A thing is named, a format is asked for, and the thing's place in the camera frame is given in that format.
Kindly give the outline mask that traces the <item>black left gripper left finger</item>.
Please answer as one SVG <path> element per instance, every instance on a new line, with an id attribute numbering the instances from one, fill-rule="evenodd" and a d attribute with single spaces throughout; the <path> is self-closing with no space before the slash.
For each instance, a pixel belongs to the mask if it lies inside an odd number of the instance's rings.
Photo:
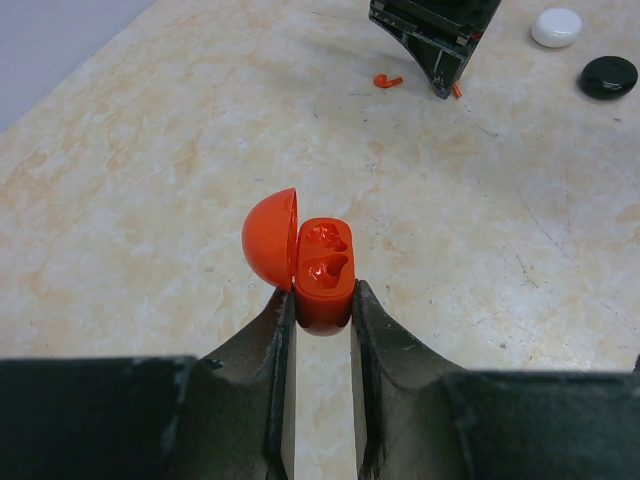
<path id="1" fill-rule="evenodd" d="M 5 479 L 290 479 L 295 301 L 192 356 L 1 363 Z"/>

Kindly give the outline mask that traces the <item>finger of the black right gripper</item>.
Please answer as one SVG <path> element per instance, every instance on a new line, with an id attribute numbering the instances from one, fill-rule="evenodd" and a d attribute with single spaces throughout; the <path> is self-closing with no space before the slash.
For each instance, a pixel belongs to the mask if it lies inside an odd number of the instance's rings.
<path id="1" fill-rule="evenodd" d="M 493 16 L 480 18 L 469 32 L 448 33 L 425 20 L 391 12 L 370 12 L 369 18 L 394 37 L 416 61 L 434 93 L 447 99 L 473 55 Z"/>

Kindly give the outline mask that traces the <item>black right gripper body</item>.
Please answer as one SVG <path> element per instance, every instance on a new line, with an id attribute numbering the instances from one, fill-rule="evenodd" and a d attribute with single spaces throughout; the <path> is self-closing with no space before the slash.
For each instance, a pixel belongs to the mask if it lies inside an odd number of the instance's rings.
<path id="1" fill-rule="evenodd" d="M 412 39 L 453 48 L 476 47 L 500 5 L 500 0 L 371 1 L 369 18 L 405 47 Z"/>

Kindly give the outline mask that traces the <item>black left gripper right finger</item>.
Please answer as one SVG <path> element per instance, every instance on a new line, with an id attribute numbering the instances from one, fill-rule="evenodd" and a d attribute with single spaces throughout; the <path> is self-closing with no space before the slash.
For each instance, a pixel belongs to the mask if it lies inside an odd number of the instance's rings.
<path id="1" fill-rule="evenodd" d="M 467 370 L 358 281 L 351 368 L 361 479 L 635 479 L 637 372 Z"/>

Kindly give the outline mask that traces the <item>white round charging case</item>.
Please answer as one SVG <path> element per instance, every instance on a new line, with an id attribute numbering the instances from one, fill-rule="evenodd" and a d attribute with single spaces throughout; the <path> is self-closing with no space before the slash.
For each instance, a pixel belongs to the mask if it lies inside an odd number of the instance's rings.
<path id="1" fill-rule="evenodd" d="M 582 31 L 581 17 L 567 8 L 550 8 L 538 15 L 531 37 L 546 48 L 564 48 L 575 42 Z"/>

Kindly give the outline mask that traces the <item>black round charging case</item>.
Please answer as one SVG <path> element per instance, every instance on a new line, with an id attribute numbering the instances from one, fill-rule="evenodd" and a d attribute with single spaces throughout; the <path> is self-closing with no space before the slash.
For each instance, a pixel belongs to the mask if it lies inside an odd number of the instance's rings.
<path id="1" fill-rule="evenodd" d="M 601 56 L 591 60 L 578 78 L 578 87 L 596 100 L 616 100 L 628 94 L 639 79 L 638 70 L 619 56 Z"/>

